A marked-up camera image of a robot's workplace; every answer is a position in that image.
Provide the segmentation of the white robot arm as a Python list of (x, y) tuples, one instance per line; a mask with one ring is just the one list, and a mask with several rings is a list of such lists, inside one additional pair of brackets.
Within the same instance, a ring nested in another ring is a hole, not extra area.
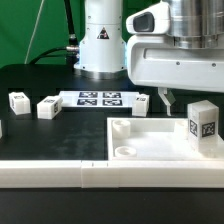
[(84, 0), (85, 36), (74, 68), (93, 79), (125, 70), (135, 85), (224, 93), (224, 0), (160, 0), (126, 19), (122, 0)]

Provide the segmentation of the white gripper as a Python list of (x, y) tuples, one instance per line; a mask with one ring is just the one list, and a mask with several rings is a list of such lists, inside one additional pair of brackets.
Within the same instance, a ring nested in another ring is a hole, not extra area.
[(224, 92), (224, 1), (161, 1), (126, 20), (127, 69), (136, 85)]

